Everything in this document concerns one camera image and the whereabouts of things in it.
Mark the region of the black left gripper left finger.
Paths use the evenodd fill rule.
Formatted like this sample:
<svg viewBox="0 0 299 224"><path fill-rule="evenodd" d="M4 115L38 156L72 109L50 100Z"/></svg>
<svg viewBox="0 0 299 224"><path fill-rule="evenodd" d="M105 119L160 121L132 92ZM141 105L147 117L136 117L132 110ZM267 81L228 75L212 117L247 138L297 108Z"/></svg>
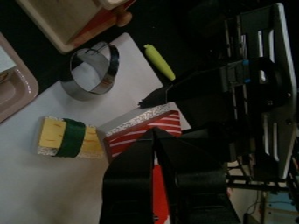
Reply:
<svg viewBox="0 0 299 224"><path fill-rule="evenodd" d="M149 129L110 162L101 187L98 224L153 224L155 133Z"/></svg>

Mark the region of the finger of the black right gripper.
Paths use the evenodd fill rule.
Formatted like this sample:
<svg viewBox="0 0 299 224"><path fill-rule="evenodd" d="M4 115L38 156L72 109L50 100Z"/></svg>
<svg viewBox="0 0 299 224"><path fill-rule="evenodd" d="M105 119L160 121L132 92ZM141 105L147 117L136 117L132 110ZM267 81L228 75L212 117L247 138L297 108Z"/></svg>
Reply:
<svg viewBox="0 0 299 224"><path fill-rule="evenodd" d="M141 109L151 108L159 105L164 105L173 101L171 93L173 85L165 85L157 88L139 103Z"/></svg>

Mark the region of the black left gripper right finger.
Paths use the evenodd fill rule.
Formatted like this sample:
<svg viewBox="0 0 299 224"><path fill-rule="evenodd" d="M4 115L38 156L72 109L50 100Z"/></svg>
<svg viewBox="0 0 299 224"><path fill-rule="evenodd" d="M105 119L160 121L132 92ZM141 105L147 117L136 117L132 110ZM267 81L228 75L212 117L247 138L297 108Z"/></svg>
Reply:
<svg viewBox="0 0 299 224"><path fill-rule="evenodd" d="M199 147L153 129L171 224L239 224L220 163Z"/></svg>

